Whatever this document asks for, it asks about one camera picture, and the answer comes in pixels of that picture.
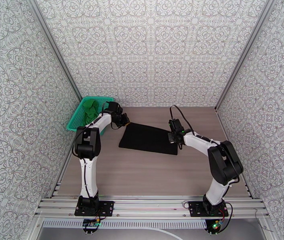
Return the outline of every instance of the black cloth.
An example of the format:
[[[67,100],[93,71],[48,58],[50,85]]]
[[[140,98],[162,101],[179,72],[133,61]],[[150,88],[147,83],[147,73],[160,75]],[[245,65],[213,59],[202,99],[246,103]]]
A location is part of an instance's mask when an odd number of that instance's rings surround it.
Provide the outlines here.
[[[169,142],[169,132],[161,128],[130,123],[126,126],[119,147],[177,155],[177,143]]]

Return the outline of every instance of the green plastic basket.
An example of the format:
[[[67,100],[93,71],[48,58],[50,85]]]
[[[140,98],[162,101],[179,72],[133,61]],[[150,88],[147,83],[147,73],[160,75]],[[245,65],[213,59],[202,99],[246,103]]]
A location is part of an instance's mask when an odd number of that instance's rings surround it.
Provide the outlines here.
[[[106,97],[106,96],[86,96],[83,97],[82,101],[80,102],[79,106],[77,107],[77,109],[75,110],[73,116],[71,117],[69,123],[66,126],[67,130],[70,131],[74,131],[76,132],[77,128],[79,126],[83,125],[83,120],[84,120],[84,108],[83,108],[83,103],[89,99],[93,99],[95,101],[97,101],[97,103],[99,104],[99,108],[98,108],[98,112],[100,113],[102,111],[102,106],[105,102],[112,102],[114,101],[114,98],[112,97]],[[104,108],[108,108],[109,104],[105,103],[104,104]],[[100,135],[104,134],[105,129],[103,129],[103,131],[100,132]]]

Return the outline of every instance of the wooden table surface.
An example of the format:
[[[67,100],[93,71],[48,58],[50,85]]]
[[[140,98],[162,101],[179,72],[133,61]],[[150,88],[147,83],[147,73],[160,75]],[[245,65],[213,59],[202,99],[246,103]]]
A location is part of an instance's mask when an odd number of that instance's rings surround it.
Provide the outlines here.
[[[208,138],[226,140],[213,108],[181,108],[193,129]],[[169,130],[168,108],[124,108],[132,122]],[[184,128],[186,122],[173,108]],[[106,128],[101,137],[97,160],[97,187],[100,195],[204,195],[212,181],[208,158],[188,146],[178,155],[167,155],[119,148],[125,128]],[[79,159],[72,157],[63,177],[59,195],[79,195],[81,169]],[[228,195],[247,196],[243,181],[233,184]]]

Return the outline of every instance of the green cloth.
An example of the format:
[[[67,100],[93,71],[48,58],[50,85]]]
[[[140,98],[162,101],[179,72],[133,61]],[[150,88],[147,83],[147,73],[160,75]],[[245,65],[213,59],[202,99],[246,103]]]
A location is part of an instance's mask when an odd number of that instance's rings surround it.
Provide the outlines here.
[[[93,99],[89,99],[89,100],[85,101],[82,106],[83,106],[84,112],[85,112],[84,121],[83,121],[84,125],[89,124],[94,119],[96,119],[97,116],[99,116],[99,113],[97,112],[99,104],[97,103],[97,101],[95,101]]]

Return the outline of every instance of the gray patterned wall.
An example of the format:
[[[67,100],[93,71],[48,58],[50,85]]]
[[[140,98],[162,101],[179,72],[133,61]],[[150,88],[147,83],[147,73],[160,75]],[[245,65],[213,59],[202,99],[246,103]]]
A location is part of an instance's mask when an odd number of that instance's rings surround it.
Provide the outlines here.
[[[218,111],[255,197],[284,239],[284,0],[278,0]]]
[[[24,239],[69,147],[78,100],[25,0],[0,0],[0,239]]]
[[[37,0],[82,96],[213,106],[265,0]]]

